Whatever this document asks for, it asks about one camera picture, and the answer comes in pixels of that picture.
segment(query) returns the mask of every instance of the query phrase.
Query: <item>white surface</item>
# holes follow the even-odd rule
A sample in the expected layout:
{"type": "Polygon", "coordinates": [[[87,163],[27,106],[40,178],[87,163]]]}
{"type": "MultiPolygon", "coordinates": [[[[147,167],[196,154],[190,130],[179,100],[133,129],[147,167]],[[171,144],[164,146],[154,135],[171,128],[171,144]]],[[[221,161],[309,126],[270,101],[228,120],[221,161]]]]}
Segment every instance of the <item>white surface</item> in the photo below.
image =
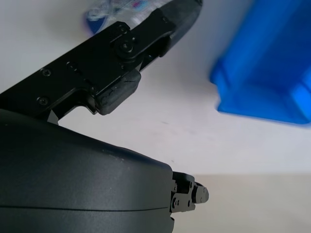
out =
{"type": "MultiPolygon", "coordinates": [[[[0,3],[4,91],[85,39],[89,0],[0,3]]],[[[78,108],[61,125],[192,174],[311,171],[309,129],[220,114],[207,80],[251,0],[205,0],[191,31],[142,73],[137,92],[108,116],[78,108]]]]}
{"type": "Polygon", "coordinates": [[[210,199],[173,214],[174,233],[310,233],[311,175],[205,175],[210,199]]]}

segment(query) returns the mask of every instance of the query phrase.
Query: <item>black curved housing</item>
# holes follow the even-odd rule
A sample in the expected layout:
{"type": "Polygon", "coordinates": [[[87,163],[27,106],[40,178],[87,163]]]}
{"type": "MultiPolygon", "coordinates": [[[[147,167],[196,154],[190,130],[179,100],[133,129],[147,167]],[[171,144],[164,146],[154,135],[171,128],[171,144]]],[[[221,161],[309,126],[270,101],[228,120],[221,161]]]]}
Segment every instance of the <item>black curved housing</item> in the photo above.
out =
{"type": "Polygon", "coordinates": [[[0,132],[0,232],[172,232],[167,164],[5,110],[0,132]]]}

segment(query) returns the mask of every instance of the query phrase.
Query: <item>black metal arm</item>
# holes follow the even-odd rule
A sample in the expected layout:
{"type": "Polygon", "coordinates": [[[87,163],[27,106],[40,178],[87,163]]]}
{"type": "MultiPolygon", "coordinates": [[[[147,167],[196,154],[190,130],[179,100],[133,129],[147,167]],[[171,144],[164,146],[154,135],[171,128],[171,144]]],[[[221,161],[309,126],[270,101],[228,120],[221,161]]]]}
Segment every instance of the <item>black metal arm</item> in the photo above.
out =
{"type": "Polygon", "coordinates": [[[0,109],[61,119],[77,106],[106,115],[136,90],[140,73],[197,19],[200,0],[173,0],[133,30],[117,22],[0,94],[0,109]]]}

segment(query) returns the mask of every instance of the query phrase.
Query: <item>blue plastic container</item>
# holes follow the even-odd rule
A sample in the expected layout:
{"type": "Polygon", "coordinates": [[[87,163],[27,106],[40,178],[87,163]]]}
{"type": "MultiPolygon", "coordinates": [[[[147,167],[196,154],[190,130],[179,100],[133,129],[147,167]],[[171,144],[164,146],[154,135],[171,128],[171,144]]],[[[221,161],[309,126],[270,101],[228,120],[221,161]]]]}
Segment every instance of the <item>blue plastic container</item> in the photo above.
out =
{"type": "Polygon", "coordinates": [[[218,111],[311,121],[311,0],[257,0],[210,80],[218,111]]]}

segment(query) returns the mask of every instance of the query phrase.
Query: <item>white tabletop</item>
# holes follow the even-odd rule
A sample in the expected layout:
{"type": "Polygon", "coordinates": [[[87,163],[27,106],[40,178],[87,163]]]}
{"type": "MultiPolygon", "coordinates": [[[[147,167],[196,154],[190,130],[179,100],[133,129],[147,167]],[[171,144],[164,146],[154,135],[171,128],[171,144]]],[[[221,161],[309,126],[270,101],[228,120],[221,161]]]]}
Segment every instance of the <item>white tabletop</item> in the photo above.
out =
{"type": "MultiPolygon", "coordinates": [[[[215,110],[208,73],[250,2],[205,0],[191,31],[143,71],[136,93],[112,114],[77,108],[60,125],[191,174],[310,172],[311,130],[215,110]]],[[[86,40],[82,13],[91,4],[1,1],[0,91],[86,40]]]]}

